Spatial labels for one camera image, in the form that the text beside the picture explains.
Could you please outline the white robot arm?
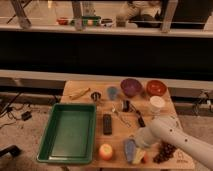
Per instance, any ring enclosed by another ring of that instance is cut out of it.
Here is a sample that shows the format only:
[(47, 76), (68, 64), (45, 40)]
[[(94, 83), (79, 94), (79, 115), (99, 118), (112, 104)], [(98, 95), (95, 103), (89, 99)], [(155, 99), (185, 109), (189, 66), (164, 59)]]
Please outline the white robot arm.
[(149, 148), (158, 140), (162, 140), (181, 149), (213, 170), (213, 145), (184, 133), (179, 127), (177, 117), (154, 117), (145, 127), (139, 128), (135, 132), (134, 140), (140, 148)]

